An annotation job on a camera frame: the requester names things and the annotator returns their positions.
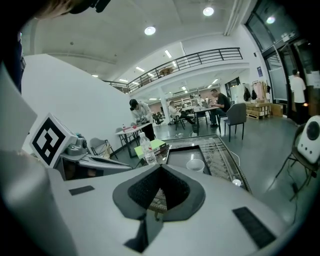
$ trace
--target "man in black shirt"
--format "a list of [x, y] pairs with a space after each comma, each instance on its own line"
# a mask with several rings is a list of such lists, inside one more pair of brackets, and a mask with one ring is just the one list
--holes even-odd
[[211, 126], [218, 126], [216, 116], [225, 116], [226, 112], [230, 109], [230, 102], [226, 95], [218, 92], [216, 89], [211, 90], [211, 95], [218, 98], [216, 103], [212, 103], [212, 107], [219, 107], [210, 111]]

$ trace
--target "balcony railing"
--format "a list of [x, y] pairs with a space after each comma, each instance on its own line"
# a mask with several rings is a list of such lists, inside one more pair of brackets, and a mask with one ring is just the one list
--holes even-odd
[[157, 66], [127, 84], [127, 92], [133, 91], [172, 73], [213, 62], [243, 60], [240, 48], [220, 48], [196, 52], [180, 58], [172, 59]]
[[128, 85], [126, 83], [106, 81], [106, 80], [102, 80], [102, 81], [104, 81], [107, 84], [113, 86], [114, 88], [118, 89], [119, 91], [123, 92], [124, 94], [128, 94], [129, 93], [129, 87], [128, 87]]

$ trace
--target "man in white shirt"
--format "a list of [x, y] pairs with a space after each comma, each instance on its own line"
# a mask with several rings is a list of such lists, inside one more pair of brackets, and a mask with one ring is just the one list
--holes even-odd
[[181, 111], [182, 108], [179, 108], [178, 110], [175, 109], [175, 103], [174, 103], [173, 101], [170, 102], [168, 109], [169, 109], [169, 113], [171, 114], [171, 116], [172, 116], [173, 118], [176, 118], [176, 116], [178, 116], [178, 117], [180, 117], [180, 118], [184, 118], [185, 120], [187, 120], [187, 121], [188, 121], [190, 124], [192, 124], [192, 125], [195, 124], [195, 122], [193, 122], [193, 121], [191, 120], [191, 118], [192, 118], [191, 116], [188, 116], [188, 115], [186, 114], [186, 112]]
[[[153, 123], [151, 110], [146, 103], [142, 101], [138, 102], [133, 98], [129, 101], [129, 104], [134, 120], [139, 119], [142, 123]], [[142, 128], [142, 131], [150, 141], [153, 141], [155, 139], [155, 133], [152, 124]]]
[[302, 125], [304, 123], [304, 103], [306, 102], [304, 90], [306, 89], [305, 82], [299, 76], [299, 72], [292, 70], [293, 79], [290, 81], [291, 91], [294, 94], [294, 103], [296, 109], [296, 123]]

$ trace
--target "ceiling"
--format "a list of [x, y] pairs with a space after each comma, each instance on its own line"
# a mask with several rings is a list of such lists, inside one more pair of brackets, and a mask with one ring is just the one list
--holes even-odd
[[[225, 83], [235, 79], [245, 70], [246, 70], [245, 68], [238, 68], [238, 69], [227, 69], [227, 70], [214, 71], [211, 73], [199, 74], [199, 75], [191, 76], [187, 79], [182, 79], [180, 81], [166, 84], [162, 87], [162, 89], [166, 95], [166, 98], [170, 99], [173, 97], [173, 94], [178, 92], [183, 92], [183, 90], [181, 89], [182, 86], [185, 86], [187, 91], [190, 91], [196, 88], [199, 88], [199, 90], [206, 90], [208, 86], [211, 85], [215, 79], [218, 79], [218, 81], [215, 82], [214, 85], [210, 87], [210, 89], [213, 89], [215, 87], [218, 87], [219, 84], [224, 85]], [[152, 104], [152, 103], [159, 102], [159, 98], [160, 98], [160, 94], [158, 89], [156, 88], [152, 91], [147, 92], [145, 95], [140, 96], [139, 98], [137, 98], [137, 100], [143, 101], [147, 104]]]
[[[234, 0], [111, 0], [99, 14], [89, 8], [77, 15], [31, 20], [22, 30], [23, 52], [50, 54], [103, 80], [115, 81], [123, 74], [131, 79], [132, 67], [159, 49], [223, 34], [233, 4]], [[209, 17], [203, 15], [208, 6], [214, 9]], [[154, 35], [144, 34], [148, 26], [156, 28]], [[165, 60], [163, 54], [157, 58]], [[148, 62], [141, 68], [154, 68]]]

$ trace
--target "gray floor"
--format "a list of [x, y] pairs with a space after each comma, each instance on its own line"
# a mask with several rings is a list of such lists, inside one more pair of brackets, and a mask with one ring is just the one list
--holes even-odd
[[[236, 135], [233, 126], [230, 142], [228, 129], [225, 136], [223, 125], [222, 120], [222, 140], [232, 152], [239, 156], [240, 167], [246, 176], [253, 196], [271, 207], [288, 224], [293, 223], [295, 212], [296, 220], [305, 218], [319, 189], [319, 175], [317, 178], [311, 178], [310, 184], [292, 202], [289, 201], [293, 195], [292, 178], [298, 187], [306, 178], [302, 165], [296, 163], [289, 169], [292, 178], [288, 174], [288, 165], [286, 165], [271, 186], [284, 160], [291, 152], [294, 134], [297, 129], [294, 123], [290, 119], [280, 117], [265, 118], [259, 121], [248, 118], [244, 127], [243, 140], [241, 140], [242, 126], [237, 128]], [[153, 129], [157, 139], [160, 140], [174, 139], [178, 136], [188, 138], [196, 135], [192, 133], [192, 127], [188, 123], [186, 123], [185, 130], [179, 127], [176, 131], [174, 125], [166, 124], [154, 126]], [[206, 125], [206, 120], [202, 118], [200, 135], [209, 134], [219, 135], [220, 133], [217, 128]], [[137, 157], [130, 159], [127, 150], [122, 150], [117, 153], [117, 156], [119, 161], [133, 167], [139, 162]]]

